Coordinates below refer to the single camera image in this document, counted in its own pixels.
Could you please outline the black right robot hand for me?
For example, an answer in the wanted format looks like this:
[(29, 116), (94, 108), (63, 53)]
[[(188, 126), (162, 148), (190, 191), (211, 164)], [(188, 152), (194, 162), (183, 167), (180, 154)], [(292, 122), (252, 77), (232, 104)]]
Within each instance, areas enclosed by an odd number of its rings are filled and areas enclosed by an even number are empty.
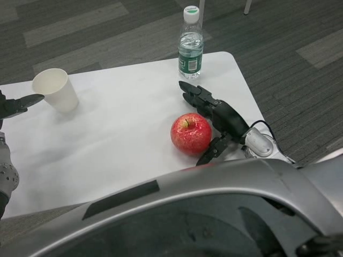
[(241, 115), (223, 100), (214, 99), (212, 93), (201, 86), (194, 86), (185, 81), (179, 81), (183, 98), (204, 118), (212, 122), (212, 126), (221, 134), (215, 137), (200, 157), (197, 166), (208, 164), (213, 158), (219, 157), (229, 143), (240, 143), (250, 127)]

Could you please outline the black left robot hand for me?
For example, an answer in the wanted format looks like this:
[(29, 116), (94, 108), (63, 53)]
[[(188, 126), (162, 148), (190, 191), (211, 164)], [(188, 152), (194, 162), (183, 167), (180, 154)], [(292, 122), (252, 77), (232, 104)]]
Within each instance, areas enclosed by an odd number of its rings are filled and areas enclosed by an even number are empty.
[(43, 99), (44, 95), (42, 94), (27, 95), (19, 99), (7, 99), (1, 92), (1, 127), (4, 119), (26, 112), (29, 107), (39, 103)]

